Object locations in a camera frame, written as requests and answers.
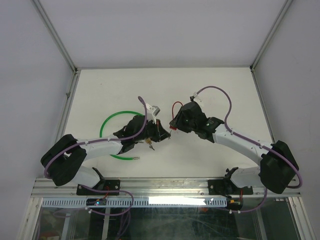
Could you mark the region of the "red cable seal tag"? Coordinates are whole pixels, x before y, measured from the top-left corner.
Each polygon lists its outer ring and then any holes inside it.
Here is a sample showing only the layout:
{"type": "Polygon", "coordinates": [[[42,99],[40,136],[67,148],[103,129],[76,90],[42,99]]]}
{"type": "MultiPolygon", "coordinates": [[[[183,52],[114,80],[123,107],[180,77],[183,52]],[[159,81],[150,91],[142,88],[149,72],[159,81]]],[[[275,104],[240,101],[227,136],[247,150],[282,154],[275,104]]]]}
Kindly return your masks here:
{"type": "MultiPolygon", "coordinates": [[[[181,101],[175,101],[175,102],[172,104],[172,107],[171,107],[172,120],[174,120],[174,118],[175,118],[174,108],[175,108],[175,105],[176,105],[176,104],[180,104],[181,106],[183,106],[183,103],[182,103],[181,101]]],[[[169,128],[170,128],[171,130],[173,130],[173,131],[176,131],[176,130],[177,130],[176,127],[171,126],[170,124],[169,124],[169,128]]]]}

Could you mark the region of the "green cable bike lock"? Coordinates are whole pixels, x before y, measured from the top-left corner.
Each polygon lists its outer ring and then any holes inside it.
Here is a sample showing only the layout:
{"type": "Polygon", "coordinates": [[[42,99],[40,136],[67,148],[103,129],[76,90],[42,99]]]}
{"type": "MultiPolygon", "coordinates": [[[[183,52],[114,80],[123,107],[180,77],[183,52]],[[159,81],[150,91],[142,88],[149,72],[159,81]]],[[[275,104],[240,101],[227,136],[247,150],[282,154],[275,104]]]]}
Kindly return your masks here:
{"type": "MultiPolygon", "coordinates": [[[[118,115],[123,115],[123,114],[131,114],[131,115],[135,115],[135,116],[142,116],[141,113],[139,112],[136,112],[136,111],[129,111],[129,110],[124,110],[124,111],[118,111],[116,113],[113,113],[111,114],[110,116],[108,116],[104,122],[102,123],[101,127],[100,127],[100,130],[99,130],[99,137],[102,138],[103,137],[103,132],[104,132],[104,128],[107,124],[107,122],[109,120],[111,120],[112,118],[118,116],[118,115]]],[[[121,160],[121,161],[133,161],[133,160],[139,160],[140,157],[123,157],[123,156],[119,156],[119,155],[114,155],[114,154],[111,154],[110,155],[112,158],[115,158],[115,159],[118,159],[118,160],[121,160]]]]}

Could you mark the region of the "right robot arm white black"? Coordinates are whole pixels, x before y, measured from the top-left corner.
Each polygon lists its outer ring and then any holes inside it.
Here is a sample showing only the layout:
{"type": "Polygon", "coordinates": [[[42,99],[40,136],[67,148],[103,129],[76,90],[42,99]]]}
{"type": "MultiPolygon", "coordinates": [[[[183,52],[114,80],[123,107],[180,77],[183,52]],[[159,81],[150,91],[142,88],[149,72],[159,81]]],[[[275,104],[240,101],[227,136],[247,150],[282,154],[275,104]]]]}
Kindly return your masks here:
{"type": "Polygon", "coordinates": [[[169,123],[172,129],[184,133],[194,132],[199,138],[228,147],[253,161],[255,167],[234,167],[226,171],[223,187],[230,194],[244,187],[265,187],[275,194],[282,194],[299,171],[299,166],[283,141],[268,143],[252,140],[227,128],[216,117],[206,117],[194,101],[183,105],[169,123]]]}

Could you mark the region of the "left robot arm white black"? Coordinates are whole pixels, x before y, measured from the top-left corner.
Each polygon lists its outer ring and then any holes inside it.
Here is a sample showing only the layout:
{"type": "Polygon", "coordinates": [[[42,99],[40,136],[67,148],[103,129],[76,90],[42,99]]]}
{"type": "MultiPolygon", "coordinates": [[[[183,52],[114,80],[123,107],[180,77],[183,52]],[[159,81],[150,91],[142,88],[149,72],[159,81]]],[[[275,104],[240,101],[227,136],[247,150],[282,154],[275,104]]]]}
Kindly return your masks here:
{"type": "Polygon", "coordinates": [[[84,161],[121,155],[132,150],[139,142],[159,143],[170,136],[159,119],[147,120],[143,115],[136,115],[127,125],[106,138],[78,140],[72,134],[64,135],[43,155],[40,162],[44,167],[44,176],[57,187],[72,182],[87,186],[97,195],[105,188],[105,178],[95,167],[84,166],[84,161]]]}

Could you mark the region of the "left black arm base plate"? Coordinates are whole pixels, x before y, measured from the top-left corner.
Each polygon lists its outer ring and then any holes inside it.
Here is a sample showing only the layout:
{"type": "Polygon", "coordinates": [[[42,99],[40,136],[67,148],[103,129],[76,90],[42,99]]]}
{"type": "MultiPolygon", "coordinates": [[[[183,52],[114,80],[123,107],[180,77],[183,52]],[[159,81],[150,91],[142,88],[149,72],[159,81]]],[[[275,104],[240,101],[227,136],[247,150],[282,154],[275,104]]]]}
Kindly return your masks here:
{"type": "Polygon", "coordinates": [[[100,181],[97,186],[94,186],[94,190],[98,190],[98,192],[87,189],[82,185],[77,186],[76,195],[77,196],[118,196],[119,192],[111,192],[107,193],[106,191],[117,191],[120,190],[121,181],[119,179],[105,179],[100,181]]]}

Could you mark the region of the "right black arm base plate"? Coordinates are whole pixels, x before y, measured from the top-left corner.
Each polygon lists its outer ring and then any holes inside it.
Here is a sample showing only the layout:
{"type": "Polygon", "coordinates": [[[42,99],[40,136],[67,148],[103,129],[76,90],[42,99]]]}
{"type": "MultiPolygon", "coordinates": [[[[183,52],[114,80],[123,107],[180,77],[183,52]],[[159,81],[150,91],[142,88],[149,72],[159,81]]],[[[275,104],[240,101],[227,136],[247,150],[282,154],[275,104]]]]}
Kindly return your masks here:
{"type": "Polygon", "coordinates": [[[231,181],[224,179],[209,179],[207,181],[209,195],[221,195],[230,198],[231,195],[239,196],[241,193],[245,195],[253,195],[252,187],[239,188],[231,181]]]}

